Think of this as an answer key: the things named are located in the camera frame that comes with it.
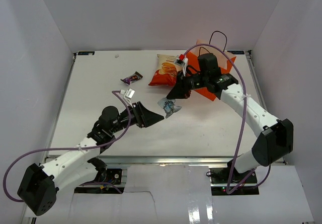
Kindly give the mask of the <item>silver candy wrapper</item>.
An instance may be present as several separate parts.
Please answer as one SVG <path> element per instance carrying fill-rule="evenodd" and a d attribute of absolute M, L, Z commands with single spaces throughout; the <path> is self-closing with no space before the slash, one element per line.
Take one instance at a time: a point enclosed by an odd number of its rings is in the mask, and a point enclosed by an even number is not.
<path fill-rule="evenodd" d="M 166 114 L 165 118 L 169 118 L 182 108 L 181 106 L 176 105 L 176 100 L 170 100 L 167 97 L 160 99 L 157 104 L 164 110 Z"/>

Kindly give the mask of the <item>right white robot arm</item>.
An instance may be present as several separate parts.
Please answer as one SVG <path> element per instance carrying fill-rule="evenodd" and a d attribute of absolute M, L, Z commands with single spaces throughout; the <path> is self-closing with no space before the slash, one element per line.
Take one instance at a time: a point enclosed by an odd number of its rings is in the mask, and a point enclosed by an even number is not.
<path fill-rule="evenodd" d="M 199 69 L 194 73 L 189 70 L 187 74 L 180 71 L 167 99 L 186 99 L 192 90 L 206 88 L 252 129 L 257 139 L 250 151 L 230 163 L 227 176 L 231 182 L 239 183 L 247 171 L 266 167 L 293 151 L 294 126 L 289 119 L 278 119 L 247 96 L 235 77 L 221 72 L 214 54 L 202 54 L 197 59 Z"/>

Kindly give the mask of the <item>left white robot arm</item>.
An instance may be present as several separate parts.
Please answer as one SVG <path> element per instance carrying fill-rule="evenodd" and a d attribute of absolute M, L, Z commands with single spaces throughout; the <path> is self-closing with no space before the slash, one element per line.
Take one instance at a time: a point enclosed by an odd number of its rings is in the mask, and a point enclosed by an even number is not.
<path fill-rule="evenodd" d="M 102 183 L 106 179 L 106 165 L 98 156 L 112 145 L 116 132 L 132 125 L 147 128 L 163 119 L 162 115 L 146 109 L 141 102 L 134 103 L 122 113 L 114 106 L 105 107 L 92 131 L 76 150 L 41 165 L 32 164 L 26 169 L 18 196 L 36 216 L 45 214 L 63 190 L 91 181 Z"/>

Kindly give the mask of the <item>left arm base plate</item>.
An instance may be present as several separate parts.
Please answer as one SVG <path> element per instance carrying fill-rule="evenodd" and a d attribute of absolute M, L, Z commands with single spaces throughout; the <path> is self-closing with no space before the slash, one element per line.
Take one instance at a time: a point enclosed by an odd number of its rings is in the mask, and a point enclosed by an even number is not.
<path fill-rule="evenodd" d="M 122 194 L 122 169 L 107 169 L 100 179 L 88 185 L 76 187 L 74 193 L 77 194 Z"/>

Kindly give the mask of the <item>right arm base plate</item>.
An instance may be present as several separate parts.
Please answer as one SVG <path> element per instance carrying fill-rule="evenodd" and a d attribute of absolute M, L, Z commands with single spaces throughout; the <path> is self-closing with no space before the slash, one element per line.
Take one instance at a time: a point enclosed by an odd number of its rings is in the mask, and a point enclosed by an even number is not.
<path fill-rule="evenodd" d="M 230 182 L 229 190 L 231 191 L 248 173 L 233 174 Z M 212 196 L 227 196 L 227 184 L 229 177 L 229 169 L 226 168 L 210 168 L 206 172 L 206 176 L 211 182 Z M 239 187 L 230 195 L 259 195 L 259 189 L 256 187 L 258 181 L 255 172 L 253 172 Z"/>

